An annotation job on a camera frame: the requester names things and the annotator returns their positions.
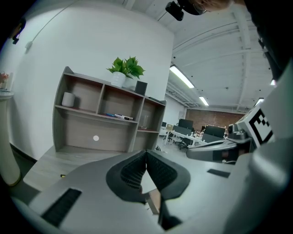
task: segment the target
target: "white wall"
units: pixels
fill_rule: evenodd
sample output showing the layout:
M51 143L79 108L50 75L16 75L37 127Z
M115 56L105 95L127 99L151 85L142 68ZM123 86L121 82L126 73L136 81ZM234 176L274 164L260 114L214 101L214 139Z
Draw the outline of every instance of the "white wall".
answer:
M10 141L35 159L53 145L52 110L65 66L110 80L112 74L106 68L117 56L136 56L146 70L141 78L148 83L146 95L163 100L174 39L173 33L143 14L98 1L79 1L58 14L26 53L25 44L73 1L52 2L58 4L48 8L40 1L34 6L17 45L8 41L0 55L0 70L14 74Z
M186 114L186 108L170 97L165 96L165 100L167 101L167 105L163 122L176 125L179 122L179 112L184 112Z

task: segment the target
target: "white cup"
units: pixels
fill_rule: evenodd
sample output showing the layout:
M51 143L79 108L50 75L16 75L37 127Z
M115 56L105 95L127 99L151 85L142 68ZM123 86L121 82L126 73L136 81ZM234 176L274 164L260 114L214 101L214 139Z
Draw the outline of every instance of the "white cup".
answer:
M72 93L64 92L62 106L73 107L75 95Z

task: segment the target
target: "white pedestal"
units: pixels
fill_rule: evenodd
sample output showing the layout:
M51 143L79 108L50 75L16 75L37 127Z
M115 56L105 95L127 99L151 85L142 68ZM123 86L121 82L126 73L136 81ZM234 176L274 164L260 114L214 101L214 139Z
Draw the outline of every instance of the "white pedestal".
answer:
M12 92L0 92L0 174L9 186L17 184L21 178L10 147L7 130L7 100L12 96Z

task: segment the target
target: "green plant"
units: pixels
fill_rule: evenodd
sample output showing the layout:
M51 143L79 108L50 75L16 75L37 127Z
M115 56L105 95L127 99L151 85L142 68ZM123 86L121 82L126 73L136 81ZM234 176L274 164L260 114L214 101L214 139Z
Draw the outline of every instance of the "green plant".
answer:
M126 77L133 79L129 74L139 78L140 75L143 75L143 72L145 71L141 66L137 65L138 61L135 57L131 58L129 57L128 60L126 59L115 59L113 62L112 68L108 68L110 72L121 72L126 75Z

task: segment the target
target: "brick wall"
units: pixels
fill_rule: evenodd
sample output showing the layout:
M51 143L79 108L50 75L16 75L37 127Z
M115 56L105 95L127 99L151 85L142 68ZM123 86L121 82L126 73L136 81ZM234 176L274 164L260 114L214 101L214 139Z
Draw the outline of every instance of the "brick wall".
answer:
M242 114L187 109L185 119L192 120L194 129L200 131L201 127L207 124L228 128L229 124L236 123L242 116Z

